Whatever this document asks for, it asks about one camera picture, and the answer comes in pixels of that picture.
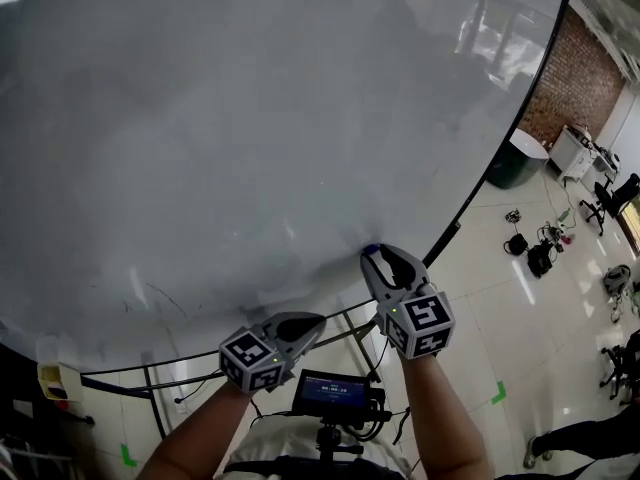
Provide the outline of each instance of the office chair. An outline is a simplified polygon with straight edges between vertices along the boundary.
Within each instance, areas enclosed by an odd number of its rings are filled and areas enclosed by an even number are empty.
[[[600,383],[604,387],[615,379],[613,394],[609,400],[613,400],[620,392],[620,385],[627,384],[632,390],[637,389],[640,384],[640,330],[634,332],[627,342],[626,347],[616,345],[612,349],[603,348],[601,354],[608,354],[613,362],[613,373],[609,378]],[[629,402],[620,402],[620,405],[627,405]]]
[[[617,217],[627,203],[640,195],[640,177],[638,177],[636,173],[629,176],[629,179],[618,190],[614,190],[609,194],[607,189],[612,182],[613,180],[607,176],[607,182],[604,186],[600,183],[595,184],[594,191],[598,200],[597,203],[587,203],[584,199],[580,201],[580,206],[586,205],[592,212],[591,215],[587,217],[587,222],[593,217],[598,221],[600,236],[604,233],[602,225],[604,224],[605,215],[608,213],[611,217]]]

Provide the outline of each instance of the red brick wall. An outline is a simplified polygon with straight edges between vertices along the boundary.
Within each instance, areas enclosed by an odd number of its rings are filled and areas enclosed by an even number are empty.
[[[518,128],[547,146],[565,124],[586,124],[596,140],[624,79],[604,46],[569,8],[542,77]]]

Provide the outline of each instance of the green tape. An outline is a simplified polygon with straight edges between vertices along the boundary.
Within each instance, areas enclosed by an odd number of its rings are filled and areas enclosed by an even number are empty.
[[[129,457],[129,448],[127,448],[127,445],[121,444],[120,450],[122,451],[122,462],[124,462],[124,465],[129,466],[130,468],[137,467],[138,463]]]
[[[499,380],[498,381],[498,394],[491,399],[491,403],[496,405],[497,403],[502,402],[505,398],[507,398],[507,390],[504,389],[504,383]]]

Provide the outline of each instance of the person's leg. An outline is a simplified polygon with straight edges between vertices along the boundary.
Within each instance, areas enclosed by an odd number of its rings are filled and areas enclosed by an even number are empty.
[[[572,450],[592,459],[609,459],[640,451],[640,406],[632,404],[604,421],[585,421],[535,437],[528,446],[525,467],[549,450]]]

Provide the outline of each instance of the white cabinet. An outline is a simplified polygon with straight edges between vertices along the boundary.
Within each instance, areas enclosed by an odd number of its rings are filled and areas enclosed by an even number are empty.
[[[585,148],[566,126],[549,152],[549,157],[561,171],[558,182],[564,178],[580,181],[597,156],[595,151]]]

